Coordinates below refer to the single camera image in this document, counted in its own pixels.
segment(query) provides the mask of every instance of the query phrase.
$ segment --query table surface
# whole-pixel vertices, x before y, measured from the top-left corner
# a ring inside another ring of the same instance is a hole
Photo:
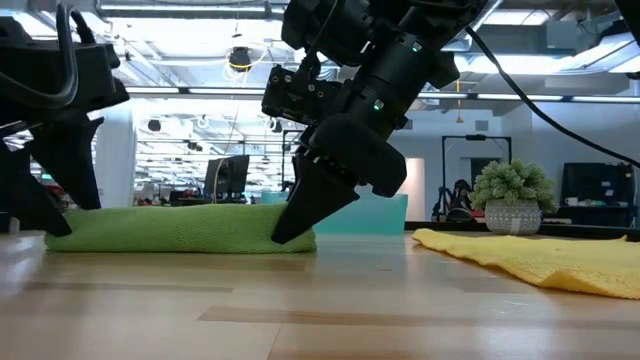
[[[409,235],[318,242],[72,254],[0,236],[0,359],[640,358],[640,302],[538,289]]]

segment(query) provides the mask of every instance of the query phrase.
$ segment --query yellow towel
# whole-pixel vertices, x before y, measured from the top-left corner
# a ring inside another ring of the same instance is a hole
[[[418,230],[425,247],[483,266],[498,266],[540,287],[640,299],[640,244],[607,241],[470,238]]]

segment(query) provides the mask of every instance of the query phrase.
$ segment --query white pot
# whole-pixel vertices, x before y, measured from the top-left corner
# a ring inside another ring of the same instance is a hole
[[[500,235],[534,235],[540,230],[542,211],[537,201],[508,203],[489,200],[485,208],[489,230]]]

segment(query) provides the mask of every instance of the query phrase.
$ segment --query succulent plant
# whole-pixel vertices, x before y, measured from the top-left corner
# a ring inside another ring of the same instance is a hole
[[[553,197],[553,181],[535,165],[523,165],[514,160],[511,164],[491,162],[482,175],[476,178],[474,191],[469,195],[475,210],[484,210],[489,200],[504,200],[516,203],[520,200],[538,202],[544,212],[554,212],[557,206]]]

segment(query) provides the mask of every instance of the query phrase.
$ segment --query green towel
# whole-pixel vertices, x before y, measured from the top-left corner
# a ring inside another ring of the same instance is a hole
[[[276,254],[316,250],[312,231],[285,245],[271,241],[284,204],[130,207],[65,214],[73,233],[47,235],[50,250]]]

